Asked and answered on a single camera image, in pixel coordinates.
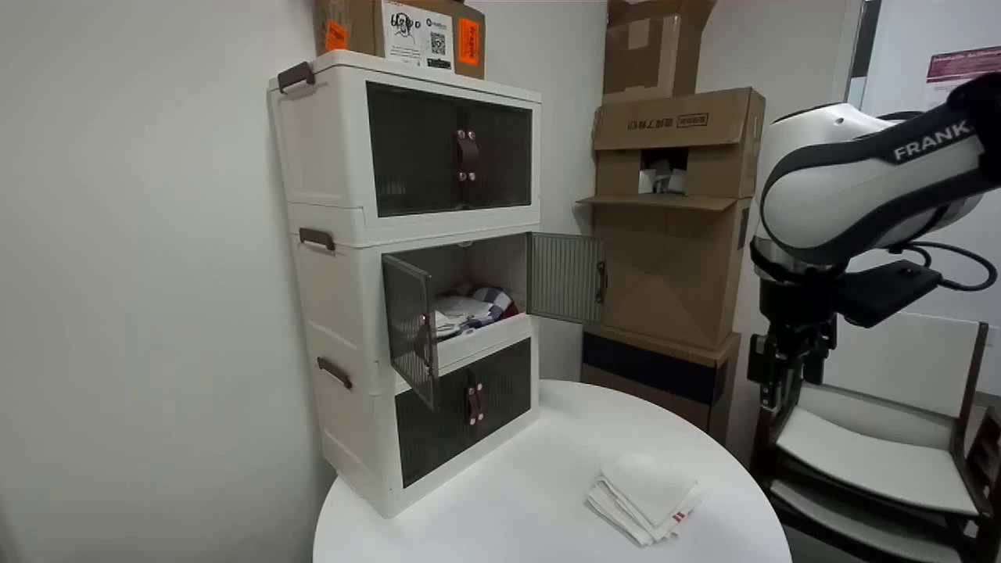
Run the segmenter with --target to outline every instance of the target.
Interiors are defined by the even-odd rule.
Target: drawer handle
[[[288,93],[293,84],[314,89],[315,72],[310,63],[292,67],[288,72],[280,75],[280,92]]]
[[[605,296],[608,296],[608,262],[601,260],[593,299],[605,305]]]
[[[319,367],[319,372],[337,378],[346,392],[355,389],[350,375],[337,364],[315,357],[315,367]]]
[[[474,129],[457,129],[457,144],[459,144],[459,180],[477,184],[477,170],[479,170],[479,144]]]
[[[419,324],[419,334],[415,334],[415,357],[433,370],[435,364],[435,324],[433,324],[433,315],[426,315],[426,322]]]
[[[300,243],[319,254],[334,254],[337,241],[334,235],[322,231],[322,227],[300,227]]]
[[[488,419],[488,400],[482,383],[466,389],[469,425],[482,425]]]

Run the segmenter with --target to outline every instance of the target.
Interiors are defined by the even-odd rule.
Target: storage cabinet
[[[322,454],[391,515],[532,421],[601,251],[535,231],[532,93],[329,53],[270,98]]]
[[[286,200],[337,243],[537,222],[535,93],[334,50],[280,75],[273,117]]]

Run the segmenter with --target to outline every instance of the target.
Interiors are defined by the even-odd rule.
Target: orange label
[[[350,31],[340,23],[326,23],[322,24],[322,50],[346,50]]]
[[[459,19],[457,61],[459,67],[479,67],[482,61],[482,31],[477,19]]]

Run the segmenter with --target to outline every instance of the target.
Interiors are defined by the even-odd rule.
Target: folded white cloth
[[[669,459],[634,454],[608,462],[585,505],[648,548],[679,537],[679,529],[700,505],[700,485],[696,474],[669,468]]]
[[[435,299],[435,337],[459,334],[469,322],[469,315],[488,309],[482,299],[469,296],[442,296]]]

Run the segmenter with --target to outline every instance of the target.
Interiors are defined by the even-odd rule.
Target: open drawer
[[[601,271],[601,248],[575,235],[510,235],[384,254],[391,364],[435,409],[438,378],[528,341],[528,315],[593,322]]]

